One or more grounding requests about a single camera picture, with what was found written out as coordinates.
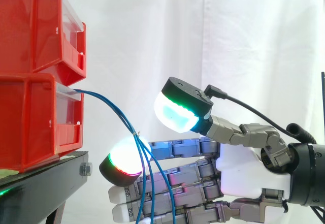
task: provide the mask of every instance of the white fabric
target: white fabric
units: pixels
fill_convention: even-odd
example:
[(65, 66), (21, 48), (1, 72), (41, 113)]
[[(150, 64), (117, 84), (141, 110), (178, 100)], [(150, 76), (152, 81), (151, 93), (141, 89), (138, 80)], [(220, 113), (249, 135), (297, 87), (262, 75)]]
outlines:
[[(196, 137), (172, 132), (154, 115), (156, 95), (175, 76), (201, 88), (218, 86), (282, 126), (299, 123), (323, 142), (322, 0), (69, 1), (87, 24), (87, 79), (72, 87), (106, 95), (148, 141)], [(264, 123), (228, 101), (215, 100), (213, 114), (236, 124)], [(85, 96), (84, 121), (82, 149), (89, 150), (94, 171), (67, 201), (62, 223), (113, 223), (112, 185), (98, 166), (129, 134), (90, 96)], [(277, 223), (317, 221), (309, 208), (290, 205)]]

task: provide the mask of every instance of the black connector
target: black connector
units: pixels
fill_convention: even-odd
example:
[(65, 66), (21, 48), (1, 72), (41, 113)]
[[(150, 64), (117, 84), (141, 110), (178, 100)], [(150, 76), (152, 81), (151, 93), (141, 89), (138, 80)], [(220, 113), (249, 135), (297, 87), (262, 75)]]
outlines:
[(223, 92), (221, 89), (212, 86), (211, 84), (209, 84), (206, 89), (204, 90), (204, 93), (209, 97), (216, 97), (219, 99), (227, 99), (228, 98), (228, 94), (226, 92)]

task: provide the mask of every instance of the red drawer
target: red drawer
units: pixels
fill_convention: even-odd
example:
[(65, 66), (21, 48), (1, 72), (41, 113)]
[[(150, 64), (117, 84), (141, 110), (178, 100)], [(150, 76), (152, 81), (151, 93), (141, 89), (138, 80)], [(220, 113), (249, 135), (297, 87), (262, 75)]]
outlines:
[(0, 169), (24, 172), (82, 147), (83, 95), (50, 74), (0, 74)]
[(0, 0), (1, 73), (86, 77), (86, 26), (67, 0)]

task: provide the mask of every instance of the blue wire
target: blue wire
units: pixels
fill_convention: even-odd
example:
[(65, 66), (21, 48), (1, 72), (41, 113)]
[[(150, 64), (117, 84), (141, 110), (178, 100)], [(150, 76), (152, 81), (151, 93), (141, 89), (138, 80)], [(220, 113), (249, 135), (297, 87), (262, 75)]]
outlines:
[[(156, 165), (159, 168), (160, 173), (162, 174), (162, 177), (165, 180), (165, 183), (167, 185), (169, 194), (171, 196), (171, 202), (172, 202), (172, 213), (173, 213), (173, 224), (176, 224), (176, 214), (175, 214), (175, 202), (174, 202), (174, 196), (173, 196), (173, 192), (171, 189), (171, 186), (169, 185), (169, 182), (162, 170), (162, 168), (160, 167), (160, 164), (158, 163), (157, 159), (154, 157), (154, 155), (151, 153), (151, 151), (143, 144), (143, 142), (140, 140), (140, 138), (138, 137), (138, 135), (136, 134), (135, 129), (133, 128), (132, 124), (129, 122), (129, 120), (127, 119), (127, 117), (124, 115), (124, 113), (116, 106), (114, 105), (109, 99), (107, 99), (106, 97), (104, 97), (103, 95), (99, 94), (99, 93), (95, 93), (95, 92), (91, 92), (91, 91), (87, 91), (87, 90), (81, 90), (81, 89), (75, 89), (75, 91), (77, 92), (81, 92), (81, 93), (85, 93), (85, 94), (89, 94), (92, 95), (100, 100), (102, 100), (103, 102), (105, 102), (115, 113), (116, 115), (122, 120), (122, 122), (124, 123), (124, 125), (126, 126), (126, 128), (134, 135), (134, 139), (138, 148), (138, 152), (140, 154), (140, 159), (141, 159), (141, 164), (142, 164), (142, 170), (143, 170), (143, 179), (144, 179), (144, 183), (143, 183), (143, 187), (142, 187), (142, 199), (141, 199), (141, 204), (140, 204), (140, 208), (139, 208), (139, 213), (137, 216), (137, 221), (136, 223), (139, 222), (140, 217), (141, 217), (141, 213), (143, 210), (143, 205), (144, 205), (144, 199), (145, 199), (145, 189), (146, 189), (146, 175), (145, 175), (145, 167), (144, 167), (144, 161), (143, 161), (143, 157), (142, 157), (142, 153), (141, 150), (144, 152), (144, 149), (151, 155), (151, 157), (154, 159)], [(155, 194), (154, 194), (154, 179), (153, 179), (153, 174), (152, 174), (152, 168), (148, 159), (147, 154), (144, 152), (146, 161), (148, 163), (148, 167), (149, 167), (149, 172), (150, 172), (150, 177), (151, 177), (151, 187), (152, 187), (152, 204), (151, 204), (151, 223), (153, 223), (153, 219), (154, 219), (154, 198), (155, 198)]]
[(140, 154), (140, 159), (141, 159), (141, 164), (142, 164), (142, 171), (143, 171), (142, 197), (141, 197), (140, 208), (139, 208), (139, 212), (138, 212), (138, 216), (137, 216), (137, 220), (136, 220), (136, 224), (138, 224), (139, 221), (140, 221), (140, 218), (141, 218), (141, 213), (142, 213), (142, 210), (143, 210), (144, 200), (145, 200), (145, 196), (146, 196), (146, 183), (147, 183), (146, 180), (147, 180), (147, 176), (146, 176), (146, 169), (144, 167), (142, 152), (140, 150), (140, 145), (137, 142), (136, 137), (137, 137), (137, 135), (135, 134), (134, 139), (135, 139), (135, 142), (136, 142), (139, 154)]
[(87, 90), (75, 89), (75, 91), (77, 91), (79, 93), (89, 94), (91, 96), (96, 97), (97, 99), (100, 99), (104, 103), (106, 103), (116, 113), (116, 115), (123, 121), (123, 123), (127, 127), (127, 129), (129, 129), (129, 131), (134, 135), (135, 142), (136, 142), (136, 145), (137, 145), (137, 148), (138, 148), (138, 152), (139, 152), (139, 155), (140, 155), (140, 159), (141, 159), (142, 171), (143, 171), (143, 176), (144, 176), (144, 183), (143, 183), (143, 186), (142, 186), (141, 204), (140, 204), (140, 208), (139, 208), (139, 212), (138, 212), (138, 216), (137, 216), (137, 221), (136, 221), (136, 224), (138, 224), (139, 221), (140, 221), (140, 217), (141, 217), (142, 210), (143, 210), (144, 199), (145, 199), (145, 192), (146, 192), (146, 170), (145, 170), (145, 166), (144, 166), (144, 161), (143, 161), (142, 153), (141, 153), (141, 150), (140, 150), (140, 145), (139, 145), (139, 143), (136, 140), (136, 137), (138, 137), (138, 135), (136, 134), (133, 126), (128, 121), (128, 119), (126, 118), (126, 116), (124, 115), (124, 113), (117, 106), (115, 106), (109, 99), (107, 99), (106, 97), (102, 96), (101, 94), (98, 94), (98, 93), (95, 93), (95, 92), (91, 92), (91, 91), (87, 91)]
[(164, 171), (160, 167), (160, 164), (158, 163), (157, 159), (154, 157), (154, 155), (151, 153), (151, 151), (143, 143), (142, 143), (142, 145), (145, 148), (145, 150), (151, 155), (151, 158), (153, 158), (153, 160), (156, 163), (160, 173), (162, 174), (162, 177), (165, 180), (165, 183), (166, 183), (166, 186), (168, 188), (168, 192), (169, 192), (169, 195), (170, 195), (171, 201), (172, 201), (173, 224), (176, 224), (175, 201), (174, 201), (174, 195), (173, 195), (172, 188), (171, 188), (171, 186), (170, 186), (170, 184), (168, 182), (168, 179), (167, 179), (166, 175), (164, 174)]
[(149, 167), (149, 172), (150, 172), (150, 178), (151, 178), (151, 188), (152, 188), (152, 199), (151, 199), (151, 217), (150, 217), (150, 223), (153, 223), (153, 219), (154, 219), (154, 199), (155, 199), (155, 193), (154, 193), (154, 179), (153, 179), (153, 174), (152, 174), (152, 168), (151, 168), (151, 165), (150, 165), (150, 162), (149, 162), (149, 159), (148, 159), (148, 156), (147, 156), (147, 153), (145, 152), (144, 150), (144, 144), (143, 142), (141, 141), (141, 139), (138, 137), (138, 141), (140, 142), (140, 147), (142, 149), (142, 151), (144, 152), (144, 156), (146, 157), (146, 161), (148, 162), (148, 167)]

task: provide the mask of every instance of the robotic hand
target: robotic hand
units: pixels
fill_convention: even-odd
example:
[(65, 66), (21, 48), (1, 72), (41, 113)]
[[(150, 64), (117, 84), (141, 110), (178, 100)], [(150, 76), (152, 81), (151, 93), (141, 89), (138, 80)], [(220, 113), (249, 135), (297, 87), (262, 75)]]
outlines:
[[(241, 104), (274, 127), (260, 124), (236, 126), (210, 115), (212, 96)], [(317, 145), (298, 125), (292, 123), (284, 130), (211, 85), (202, 91), (176, 78), (169, 78), (157, 98), (155, 111), (158, 118), (173, 130), (180, 133), (191, 130), (206, 136), (149, 143), (157, 160), (204, 156), (195, 163), (164, 171), (173, 191), (177, 224), (226, 222), (231, 217), (264, 223), (267, 213), (287, 212), (286, 202), (325, 206), (325, 148)], [(275, 127), (302, 144), (287, 145)], [(120, 185), (109, 190), (110, 201), (117, 204), (113, 209), (114, 221), (135, 221), (144, 178), (138, 178), (139, 174), (126, 176), (125, 180), (124, 176), (112, 174), (103, 167), (100, 170), (108, 180)], [(151, 180), (150, 175), (147, 176), (139, 222), (143, 224), (150, 223)], [(172, 202), (162, 174), (155, 173), (153, 181), (154, 223), (172, 224)], [(214, 201), (223, 195), (239, 198), (231, 203)]]

